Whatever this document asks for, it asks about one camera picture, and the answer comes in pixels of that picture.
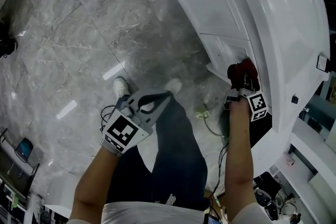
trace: marble floor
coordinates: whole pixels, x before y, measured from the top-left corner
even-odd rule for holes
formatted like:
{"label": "marble floor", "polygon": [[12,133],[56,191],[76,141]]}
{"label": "marble floor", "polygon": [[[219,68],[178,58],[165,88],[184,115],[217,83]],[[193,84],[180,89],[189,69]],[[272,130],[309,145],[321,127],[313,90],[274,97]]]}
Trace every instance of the marble floor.
{"label": "marble floor", "polygon": [[[229,86],[207,71],[209,58],[177,0],[7,0],[0,15],[19,45],[0,59],[0,124],[14,146],[32,141],[29,161],[41,163],[36,193],[45,196],[51,178],[80,176],[90,164],[101,140],[100,111],[116,102],[117,76],[132,91],[182,80],[176,98],[206,158],[208,185],[215,185],[221,142],[193,110],[204,102],[218,130]],[[76,106],[63,113],[70,103]],[[141,147],[150,166],[155,136]]]}

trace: dark pants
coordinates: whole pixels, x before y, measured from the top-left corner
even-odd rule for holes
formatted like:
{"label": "dark pants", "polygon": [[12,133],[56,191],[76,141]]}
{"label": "dark pants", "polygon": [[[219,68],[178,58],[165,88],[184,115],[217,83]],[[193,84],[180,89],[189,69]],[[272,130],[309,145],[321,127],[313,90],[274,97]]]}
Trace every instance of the dark pants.
{"label": "dark pants", "polygon": [[[116,107],[128,99],[118,100]],[[138,147],[123,154],[113,174],[106,204],[145,201],[165,204],[174,195],[174,206],[205,210],[207,179],[205,159],[195,140],[183,107],[173,98],[156,122],[159,151],[153,172],[146,168]]]}

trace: forearm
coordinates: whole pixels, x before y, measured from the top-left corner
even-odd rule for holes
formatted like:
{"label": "forearm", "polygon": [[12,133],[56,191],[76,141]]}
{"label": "forearm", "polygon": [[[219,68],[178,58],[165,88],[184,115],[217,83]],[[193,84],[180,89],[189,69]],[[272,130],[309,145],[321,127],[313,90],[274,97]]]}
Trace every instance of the forearm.
{"label": "forearm", "polygon": [[229,221],[244,207],[256,202],[253,192],[249,107],[246,100],[234,105],[230,113],[230,141],[225,166],[225,196]]}
{"label": "forearm", "polygon": [[226,157],[225,183],[243,184],[253,181],[253,160],[249,138],[249,117],[230,121],[230,140]]}
{"label": "forearm", "polygon": [[83,219],[85,208],[101,215],[117,163],[116,155],[104,147],[99,150],[76,187],[70,218]]}

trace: white sneaker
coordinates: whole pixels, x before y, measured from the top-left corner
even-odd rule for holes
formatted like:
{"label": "white sneaker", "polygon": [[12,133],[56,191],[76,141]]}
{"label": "white sneaker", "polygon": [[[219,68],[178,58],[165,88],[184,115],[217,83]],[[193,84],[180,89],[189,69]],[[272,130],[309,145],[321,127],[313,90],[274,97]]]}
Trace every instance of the white sneaker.
{"label": "white sneaker", "polygon": [[164,87],[166,91],[172,92],[174,95],[177,95],[178,92],[182,89],[182,80],[175,78],[166,84]]}
{"label": "white sneaker", "polygon": [[130,90],[128,88],[128,84],[123,77],[117,77],[113,83],[114,93],[117,98],[121,98],[124,95],[131,95]]}

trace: trash can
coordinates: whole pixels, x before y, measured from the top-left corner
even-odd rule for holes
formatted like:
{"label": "trash can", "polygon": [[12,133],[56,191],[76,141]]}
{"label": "trash can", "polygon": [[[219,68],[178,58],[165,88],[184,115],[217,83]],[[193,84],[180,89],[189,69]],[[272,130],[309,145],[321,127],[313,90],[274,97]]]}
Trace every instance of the trash can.
{"label": "trash can", "polygon": [[16,156],[26,163],[28,161],[28,158],[33,150],[33,144],[31,141],[29,141],[27,138],[23,138],[20,144],[16,147],[14,150]]}

